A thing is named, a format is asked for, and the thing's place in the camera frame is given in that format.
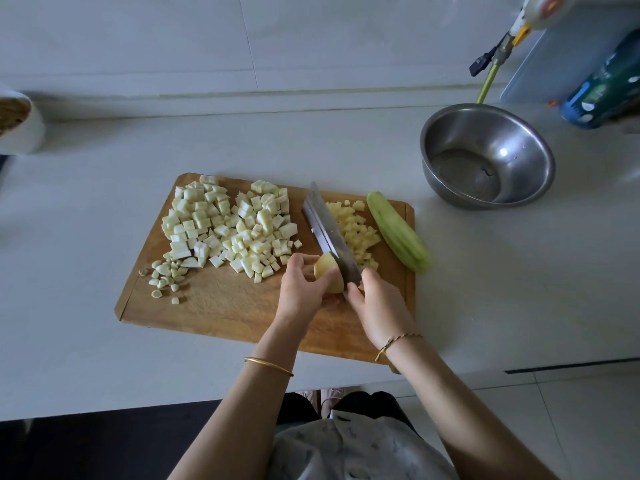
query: left hand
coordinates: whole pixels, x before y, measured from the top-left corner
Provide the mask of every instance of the left hand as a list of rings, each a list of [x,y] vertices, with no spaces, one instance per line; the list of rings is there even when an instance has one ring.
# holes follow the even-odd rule
[[[301,333],[300,340],[304,338],[309,323],[321,306],[332,308],[339,302],[336,295],[326,294],[326,290],[340,274],[340,270],[332,269],[316,281],[313,265],[319,258],[320,256],[293,254],[282,277],[274,324],[294,327]]]

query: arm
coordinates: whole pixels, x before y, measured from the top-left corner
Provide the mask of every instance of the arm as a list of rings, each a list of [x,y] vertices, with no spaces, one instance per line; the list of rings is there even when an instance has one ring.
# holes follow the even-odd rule
[[[349,302],[373,345],[381,349],[389,337],[418,333],[397,288],[370,270],[362,279],[366,298],[350,283]],[[461,479],[557,480],[424,339],[400,339],[386,354],[415,389]]]
[[[253,357],[288,371],[293,369],[298,346],[316,311],[323,303],[333,304],[331,299],[323,302],[323,295],[335,272],[316,282],[307,281],[312,278],[304,266],[317,258],[294,254],[289,260],[282,277],[278,311]],[[289,376],[284,372],[246,362],[228,396],[184,453],[169,480],[263,477],[288,384]]]

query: patterned shirt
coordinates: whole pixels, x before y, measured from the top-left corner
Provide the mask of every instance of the patterned shirt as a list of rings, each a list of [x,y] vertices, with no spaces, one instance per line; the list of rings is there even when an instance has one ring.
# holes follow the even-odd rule
[[[334,411],[275,436],[268,480],[454,480],[453,466],[402,421]]]

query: peeled potato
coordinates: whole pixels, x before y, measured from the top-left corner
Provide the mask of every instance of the peeled potato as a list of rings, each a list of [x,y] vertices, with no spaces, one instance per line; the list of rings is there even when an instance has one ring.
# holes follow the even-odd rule
[[[320,259],[316,261],[316,265],[314,266],[314,276],[316,280],[320,279],[327,271],[330,269],[338,267],[338,263],[336,263],[335,258],[331,253],[324,253],[320,256]],[[342,293],[344,291],[344,280],[342,279],[342,275],[339,274],[336,279],[332,281],[327,288],[327,293]]]

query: white tile floor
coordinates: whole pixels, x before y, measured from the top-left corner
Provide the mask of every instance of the white tile floor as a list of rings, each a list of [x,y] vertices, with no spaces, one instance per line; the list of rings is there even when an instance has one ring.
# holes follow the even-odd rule
[[[446,456],[433,422],[404,381],[361,388],[396,396],[420,436]],[[640,478],[640,374],[475,393],[562,480]]]

